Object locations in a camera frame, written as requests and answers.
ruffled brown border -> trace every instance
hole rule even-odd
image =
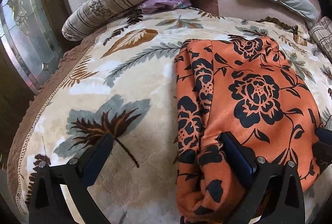
[[[84,56],[87,49],[95,43],[95,39],[107,29],[107,26],[103,26],[97,29],[90,36],[84,38],[79,46],[67,51],[63,55],[63,59],[60,59],[59,69],[51,75],[51,78],[41,87],[39,94],[34,97],[34,101],[30,102],[30,106],[27,109],[25,116],[20,123],[20,126],[14,137],[13,144],[9,151],[8,163],[7,163],[7,182],[8,189],[13,201],[18,188],[18,160],[23,146],[26,135],[29,133],[34,120],[47,101],[52,92],[59,86],[62,80],[73,69],[76,63]]]

bedspread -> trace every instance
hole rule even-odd
[[[88,188],[96,204],[111,223],[177,223],[173,61],[187,39],[230,41],[231,35],[276,40],[331,129],[332,65],[315,44],[269,22],[203,11],[133,15],[107,25],[36,115],[19,157],[19,209],[28,213],[34,168],[41,160],[51,166],[65,164],[110,133],[115,140],[112,153],[96,183]],[[326,166],[317,163],[315,176]],[[323,181],[325,198],[332,191],[330,170],[318,179]],[[325,199],[324,195],[320,201],[312,198],[316,189],[322,189],[315,185],[305,193],[307,219]],[[63,191],[74,219],[83,223],[68,191]]]

orange floral fabric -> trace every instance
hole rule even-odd
[[[175,59],[181,223],[222,223],[245,190],[218,135],[230,131],[268,162],[294,161],[303,191],[319,175],[321,119],[304,81],[270,37],[187,40]]]

purple cloth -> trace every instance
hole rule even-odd
[[[183,9],[191,6],[190,0],[147,0],[135,9],[142,10],[143,14],[153,13],[160,10]]]

metal screw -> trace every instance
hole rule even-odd
[[[45,161],[41,161],[41,162],[38,164],[38,166],[39,166],[40,168],[44,168],[45,165],[46,165],[46,162],[45,162]]]
[[[295,163],[293,161],[288,161],[288,166],[294,168]]]
[[[72,158],[72,159],[69,160],[69,164],[74,165],[74,164],[77,163],[77,161],[78,161],[77,158]]]
[[[266,159],[263,158],[263,157],[258,157],[258,158],[257,158],[257,161],[258,161],[260,164],[264,164],[265,161],[266,161]]]

